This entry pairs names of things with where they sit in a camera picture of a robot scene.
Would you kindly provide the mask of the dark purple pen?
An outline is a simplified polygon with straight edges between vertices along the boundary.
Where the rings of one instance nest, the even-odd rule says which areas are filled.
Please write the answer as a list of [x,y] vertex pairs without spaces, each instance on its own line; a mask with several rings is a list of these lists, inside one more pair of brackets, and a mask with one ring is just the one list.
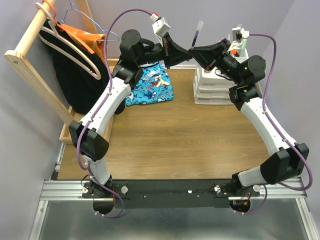
[[195,30],[195,34],[194,34],[194,37],[192,39],[192,43],[191,43],[191,49],[193,49],[196,45],[196,42],[197,42],[197,39],[198,39],[198,36],[203,28],[203,25],[204,25],[204,22],[202,20],[199,20],[198,21],[198,25],[197,25],[197,28]]

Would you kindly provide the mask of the mint grey highlighter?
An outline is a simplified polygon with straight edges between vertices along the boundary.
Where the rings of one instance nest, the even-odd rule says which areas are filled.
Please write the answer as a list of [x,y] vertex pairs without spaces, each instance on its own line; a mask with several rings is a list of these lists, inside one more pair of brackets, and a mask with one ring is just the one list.
[[245,57],[246,55],[246,46],[247,46],[247,39],[243,39],[242,40],[242,44],[240,46],[240,52],[239,52],[239,56],[240,57]]

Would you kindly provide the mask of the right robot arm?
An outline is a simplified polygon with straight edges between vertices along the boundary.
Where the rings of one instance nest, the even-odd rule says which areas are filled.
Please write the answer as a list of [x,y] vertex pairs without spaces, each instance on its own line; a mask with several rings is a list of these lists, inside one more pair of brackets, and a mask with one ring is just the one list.
[[212,45],[191,47],[188,53],[204,70],[219,70],[235,83],[229,88],[230,101],[250,120],[268,150],[269,158],[260,166],[232,175],[230,191],[241,196],[254,185],[274,185],[298,177],[305,168],[309,148],[284,131],[256,88],[255,84],[265,77],[265,59],[252,55],[238,62],[230,55],[231,48],[232,43],[224,38]]

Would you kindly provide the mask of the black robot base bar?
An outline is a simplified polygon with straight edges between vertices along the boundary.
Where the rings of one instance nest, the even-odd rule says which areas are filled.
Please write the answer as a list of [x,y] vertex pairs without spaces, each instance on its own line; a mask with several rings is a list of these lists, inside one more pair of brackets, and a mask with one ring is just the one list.
[[109,192],[93,181],[84,183],[82,197],[93,200],[102,214],[112,209],[229,208],[248,211],[249,204],[236,203],[258,197],[253,187],[238,187],[232,179],[113,179]]

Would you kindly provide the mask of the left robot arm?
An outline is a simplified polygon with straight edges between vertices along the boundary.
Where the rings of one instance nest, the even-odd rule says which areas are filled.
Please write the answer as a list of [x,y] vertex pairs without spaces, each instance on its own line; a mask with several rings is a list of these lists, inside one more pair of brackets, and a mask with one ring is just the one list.
[[72,144],[78,158],[83,157],[89,171],[93,191],[101,198],[112,192],[112,180],[105,161],[109,143],[103,137],[107,123],[125,108],[125,98],[143,75],[143,65],[164,61],[167,68],[192,59],[186,49],[175,43],[169,33],[153,43],[135,29],[121,36],[120,57],[113,70],[108,70],[107,87],[91,110],[79,121],[69,125]]

